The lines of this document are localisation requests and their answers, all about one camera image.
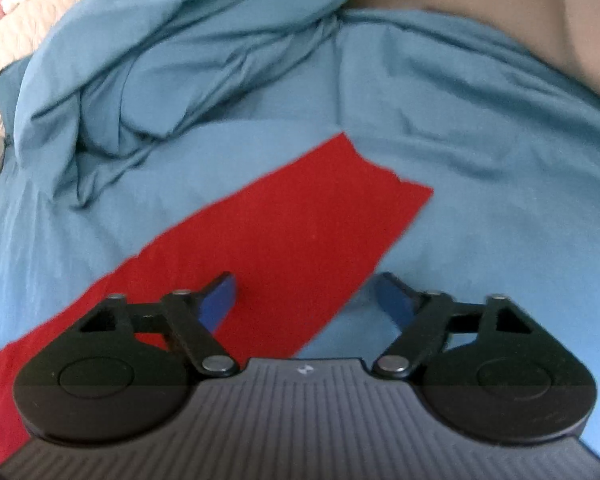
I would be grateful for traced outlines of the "rolled blue duvet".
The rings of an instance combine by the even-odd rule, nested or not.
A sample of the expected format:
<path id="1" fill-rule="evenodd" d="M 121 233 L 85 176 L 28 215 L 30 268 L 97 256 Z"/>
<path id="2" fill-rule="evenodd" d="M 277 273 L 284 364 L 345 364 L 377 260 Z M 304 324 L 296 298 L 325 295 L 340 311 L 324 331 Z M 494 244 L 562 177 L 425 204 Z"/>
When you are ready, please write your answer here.
<path id="1" fill-rule="evenodd" d="M 18 170 L 53 202 L 86 205 L 156 144 L 307 58 L 347 1 L 80 1 L 2 109 Z"/>

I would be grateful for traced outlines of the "blue bed sheet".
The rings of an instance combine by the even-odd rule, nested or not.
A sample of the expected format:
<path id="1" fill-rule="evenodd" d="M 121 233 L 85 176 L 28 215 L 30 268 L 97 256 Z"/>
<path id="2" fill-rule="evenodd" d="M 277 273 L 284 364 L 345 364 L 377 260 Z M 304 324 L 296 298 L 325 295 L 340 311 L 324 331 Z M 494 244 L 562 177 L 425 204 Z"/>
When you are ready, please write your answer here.
<path id="1" fill-rule="evenodd" d="M 584 438 L 600 454 L 600 99 L 464 18 L 350 12 L 283 78 L 148 156 L 183 136 L 273 155 L 339 135 L 432 189 L 373 273 L 515 300 L 592 372 Z M 395 334 L 366 280 L 294 356 L 371 359 Z"/>

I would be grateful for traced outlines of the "red knit sweater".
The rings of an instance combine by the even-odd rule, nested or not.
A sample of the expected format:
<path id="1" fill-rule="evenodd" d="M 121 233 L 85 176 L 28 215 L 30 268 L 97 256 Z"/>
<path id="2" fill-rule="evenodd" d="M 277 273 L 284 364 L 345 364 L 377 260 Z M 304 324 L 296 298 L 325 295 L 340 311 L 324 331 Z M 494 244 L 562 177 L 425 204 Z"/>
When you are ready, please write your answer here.
<path id="1" fill-rule="evenodd" d="M 365 160 L 345 136 L 248 152 L 200 136 L 163 144 L 94 203 L 41 195 L 9 159 L 0 177 L 0 463 L 27 442 L 20 368 L 121 292 L 153 302 L 223 272 L 234 307 L 207 325 L 237 359 L 293 356 L 343 308 L 432 196 Z"/>

